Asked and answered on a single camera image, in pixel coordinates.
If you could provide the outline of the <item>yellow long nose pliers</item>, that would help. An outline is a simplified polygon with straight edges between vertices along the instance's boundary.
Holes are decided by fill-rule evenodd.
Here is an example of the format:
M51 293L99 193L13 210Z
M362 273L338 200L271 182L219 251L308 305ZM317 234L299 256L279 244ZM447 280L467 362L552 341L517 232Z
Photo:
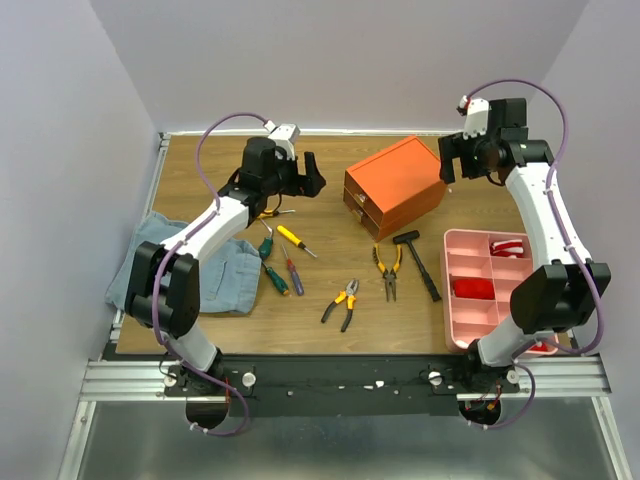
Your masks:
M390 267L388 267L381 259L380 245L378 243L375 243L372 247L372 258L384 280L385 297L387 302L390 302L391 300L397 300L396 279L397 273L402 264L403 251L400 244L397 244L395 248L395 262Z

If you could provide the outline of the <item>clear top drawer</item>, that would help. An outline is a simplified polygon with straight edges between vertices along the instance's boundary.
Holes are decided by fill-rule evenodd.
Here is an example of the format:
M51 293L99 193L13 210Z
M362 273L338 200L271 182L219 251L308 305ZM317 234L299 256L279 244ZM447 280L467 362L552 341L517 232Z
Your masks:
M351 208L372 211L376 207L375 202L351 177L346 177L344 180L343 200Z

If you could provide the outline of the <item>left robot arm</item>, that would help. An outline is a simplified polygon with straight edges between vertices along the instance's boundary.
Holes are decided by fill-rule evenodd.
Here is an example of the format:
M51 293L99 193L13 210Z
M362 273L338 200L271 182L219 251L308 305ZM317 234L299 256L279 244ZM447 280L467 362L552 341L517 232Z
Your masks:
M284 141L251 137L240 167L196 220L160 243L144 241L136 248L124 311L181 361L197 393L226 385L220 352L198 324L201 264L257 220L269 197L314 198L325 185L314 153L306 152L299 164Z

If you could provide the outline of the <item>orange drawer cabinet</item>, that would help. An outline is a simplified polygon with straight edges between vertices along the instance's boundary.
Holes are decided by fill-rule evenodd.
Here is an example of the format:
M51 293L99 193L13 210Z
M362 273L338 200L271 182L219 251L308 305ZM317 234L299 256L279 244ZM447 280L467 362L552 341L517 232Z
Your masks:
M364 211L382 240L438 207L446 190L439 171L437 155L409 136L348 167L344 180L351 177L375 202L372 211Z

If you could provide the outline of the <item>yellow screwdriver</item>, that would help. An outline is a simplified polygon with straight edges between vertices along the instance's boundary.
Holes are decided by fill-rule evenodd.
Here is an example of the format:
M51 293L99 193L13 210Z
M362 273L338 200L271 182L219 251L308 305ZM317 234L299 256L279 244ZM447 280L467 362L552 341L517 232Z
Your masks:
M281 210L281 209L270 209L270 210L265 210L263 211L258 218L259 219L268 219L268 218L275 218L278 217L280 215L284 215L284 214L291 214L291 213L295 213L296 210L295 209L285 209L285 210Z
M278 233L280 233L285 239L287 239L289 242L291 242L297 248L304 250L306 253L311 255L313 258L317 258L317 255L314 252L312 252L309 249L309 247L298 236L296 236L292 231L287 229L285 226L278 225L276 227L276 230L277 230Z

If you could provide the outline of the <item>orange combination pliers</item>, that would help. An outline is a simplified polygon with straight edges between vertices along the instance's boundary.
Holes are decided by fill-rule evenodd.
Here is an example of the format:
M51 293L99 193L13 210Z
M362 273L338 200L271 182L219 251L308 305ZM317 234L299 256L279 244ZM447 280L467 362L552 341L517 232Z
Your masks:
M332 311L340 304L346 303L346 316L341 325L341 332L345 333L350 326L353 317L354 306L356 302L356 293L359 288L359 280L350 280L345 288L340 291L339 295L327 306L322 317L321 322L326 323L332 313Z

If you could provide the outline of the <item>green orange screwdriver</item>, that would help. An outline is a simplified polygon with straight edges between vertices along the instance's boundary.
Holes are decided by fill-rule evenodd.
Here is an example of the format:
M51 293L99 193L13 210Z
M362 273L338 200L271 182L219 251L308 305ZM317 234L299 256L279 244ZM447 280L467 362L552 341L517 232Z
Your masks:
M270 266L267 266L265 263L262 263L264 272L268 276L274 288L281 295L289 294L289 287L286 281Z

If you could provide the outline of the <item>red blue screwdriver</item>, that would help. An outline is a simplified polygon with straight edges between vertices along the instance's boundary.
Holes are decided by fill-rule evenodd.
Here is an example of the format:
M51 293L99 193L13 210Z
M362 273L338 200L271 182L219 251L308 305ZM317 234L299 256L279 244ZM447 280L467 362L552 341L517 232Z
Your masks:
M302 296L304 294L304 287L301 281L301 278L297 272L297 269L293 263L293 261L291 260L291 258L289 257L286 247L284 245L282 245L282 250L283 250L283 254L286 260L286 266L287 269L290 273L291 276L291 280L293 282L293 286L294 286L294 291L298 296Z

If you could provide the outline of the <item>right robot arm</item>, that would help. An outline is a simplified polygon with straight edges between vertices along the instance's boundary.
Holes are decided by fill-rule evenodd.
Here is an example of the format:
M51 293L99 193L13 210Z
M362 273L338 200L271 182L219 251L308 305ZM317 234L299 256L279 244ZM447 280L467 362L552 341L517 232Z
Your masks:
M592 259L573 228L544 140L532 139L523 98L465 96L458 111L463 129L439 140L440 177L455 180L453 162L467 179L496 174L519 210L532 253L532 273L515 288L510 311L489 334L466 349L453 377L480 392L505 377L515 360L537 343L584 325L598 310L609 266Z

